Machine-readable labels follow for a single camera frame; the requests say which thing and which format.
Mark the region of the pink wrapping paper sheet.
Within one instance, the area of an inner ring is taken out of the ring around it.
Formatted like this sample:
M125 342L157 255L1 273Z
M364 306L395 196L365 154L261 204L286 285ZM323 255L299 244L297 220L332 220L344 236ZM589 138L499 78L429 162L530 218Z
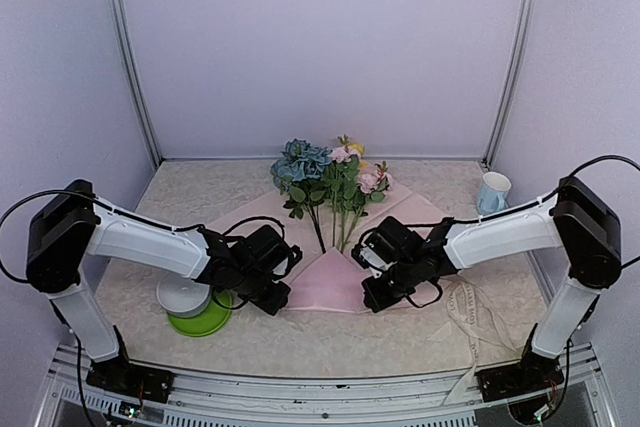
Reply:
M423 196L397 184L380 203L366 207L367 215L361 218L352 232L344 252L332 245L332 216L325 205L320 209L320 222L326 253L322 253L313 225L308 218L295 220L284 208L284 197L277 191L256 200L207 224L209 229L222 233L237 222L254 216L268 216L285 226L286 241L297 245L303 253L302 260L292 269L284 282L291 287L288 310L325 311L334 313L366 313L364 291L361 282L371 276L351 258L350 249L362 233L379 225L388 216L405 224L427 226L439 222L445 213Z

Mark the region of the pink fake rose stem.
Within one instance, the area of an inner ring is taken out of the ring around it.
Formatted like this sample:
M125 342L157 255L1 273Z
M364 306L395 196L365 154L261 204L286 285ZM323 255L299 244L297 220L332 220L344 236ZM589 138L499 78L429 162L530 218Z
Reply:
M368 215L366 207L370 203L382 202L387 196L387 191L391 189L392 183L393 179L386 161L375 164L361 163L357 176L349 185L349 192L354 190L354 194L346 200L347 224L342 248L345 248L351 240L359 220Z

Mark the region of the pale pink fake flower stem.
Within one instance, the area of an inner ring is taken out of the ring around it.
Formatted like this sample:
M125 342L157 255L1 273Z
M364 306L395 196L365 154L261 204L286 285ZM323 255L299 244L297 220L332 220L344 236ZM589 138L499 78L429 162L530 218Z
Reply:
M323 182L327 187L326 199L332 212L332 246L343 253L344 231L347 224L345 205L346 200L353 194L349 192L349 185L355 179L359 170L359 159L349 152L347 144L356 142L348 135L338 137L339 146L330 152L331 164L325 169Z

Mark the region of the blue fake flower bunch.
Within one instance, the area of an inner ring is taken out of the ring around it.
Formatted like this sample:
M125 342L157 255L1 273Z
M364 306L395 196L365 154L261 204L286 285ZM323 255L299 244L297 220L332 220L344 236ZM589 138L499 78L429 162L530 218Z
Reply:
M288 141L281 157L270 168L273 183L281 195L286 195L283 208L292 219L307 216L312 223L321 253L326 246L320 224L320 206L328 197L325 171L332 163L327 147L314 145L306 140Z

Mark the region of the yellow fake flower stem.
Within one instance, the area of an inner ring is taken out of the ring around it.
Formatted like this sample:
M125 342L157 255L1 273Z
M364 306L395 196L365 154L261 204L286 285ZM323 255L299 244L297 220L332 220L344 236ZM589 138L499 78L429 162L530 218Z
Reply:
M364 167L366 167L368 165L368 162L364 159L364 154L365 154L365 146L361 143L358 142L349 142L347 144L347 147L349 148L349 152L351 154L354 154L358 157L359 159L359 168L362 169Z

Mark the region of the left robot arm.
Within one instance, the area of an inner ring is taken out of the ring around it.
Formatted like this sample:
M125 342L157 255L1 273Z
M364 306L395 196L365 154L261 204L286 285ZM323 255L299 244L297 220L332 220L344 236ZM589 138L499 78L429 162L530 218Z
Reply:
M48 201L29 225L26 281L48 298L102 377L121 392L133 390L140 371L96 297L100 289L85 280L87 259L163 275L178 298L171 312L192 318L210 305L231 311L251 304L276 315L291 292L285 279L303 257L284 225L268 216L256 217L259 225L248 234L175 226L115 205L84 179L32 197Z

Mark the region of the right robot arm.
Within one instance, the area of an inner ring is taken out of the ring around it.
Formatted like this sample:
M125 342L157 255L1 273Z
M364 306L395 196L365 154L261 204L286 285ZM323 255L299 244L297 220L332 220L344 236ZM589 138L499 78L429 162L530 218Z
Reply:
M428 225L406 224L393 216L365 232L352 258L372 271L364 304L374 313L408 299L423 283L486 261L523 252L560 248L569 261L565 279L542 320L534 327L529 353L513 366L511 380L535 389L584 321L601 292L621 276L619 217L581 180L568 176L549 194L497 214L473 220L452 217Z

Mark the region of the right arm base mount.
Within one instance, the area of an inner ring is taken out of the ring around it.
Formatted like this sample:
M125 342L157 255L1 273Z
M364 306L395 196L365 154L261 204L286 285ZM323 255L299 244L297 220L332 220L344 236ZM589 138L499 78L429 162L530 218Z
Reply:
M485 403L529 394L562 384L564 374L557 360L525 364L523 361L480 370L476 373Z

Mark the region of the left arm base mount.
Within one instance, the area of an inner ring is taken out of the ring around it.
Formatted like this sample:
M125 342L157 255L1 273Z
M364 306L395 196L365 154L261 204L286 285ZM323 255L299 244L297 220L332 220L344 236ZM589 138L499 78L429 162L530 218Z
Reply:
M128 361L91 363L86 382L105 391L166 404L174 374L168 370L146 367Z

